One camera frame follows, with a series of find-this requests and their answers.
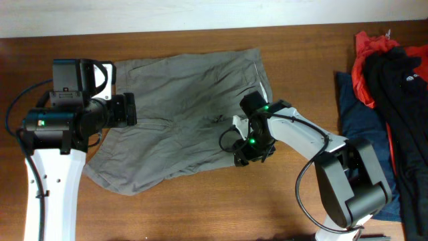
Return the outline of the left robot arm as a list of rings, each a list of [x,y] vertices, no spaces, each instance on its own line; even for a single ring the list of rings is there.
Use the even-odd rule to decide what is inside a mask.
[[[52,90],[16,132],[27,167],[24,240],[75,240],[78,188],[90,137],[137,123],[134,95],[112,92],[112,62],[63,59],[52,67]]]

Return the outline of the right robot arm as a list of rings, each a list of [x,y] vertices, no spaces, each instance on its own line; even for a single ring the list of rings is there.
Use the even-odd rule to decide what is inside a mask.
[[[332,134],[304,118],[286,101],[268,103],[252,92],[239,103],[245,119],[235,116],[232,131],[241,135],[232,148],[237,166],[271,157],[277,142],[293,148],[308,162],[295,184],[296,201],[302,206],[300,184],[314,166],[322,205],[327,213],[314,240],[364,240],[363,226],[392,199],[372,144]]]

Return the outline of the grey shorts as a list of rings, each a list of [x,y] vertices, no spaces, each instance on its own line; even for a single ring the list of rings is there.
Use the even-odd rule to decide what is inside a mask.
[[[116,63],[116,92],[133,93],[137,122],[110,129],[84,173],[121,195],[166,179],[231,167],[225,136],[242,98],[273,98],[261,52],[249,49]]]

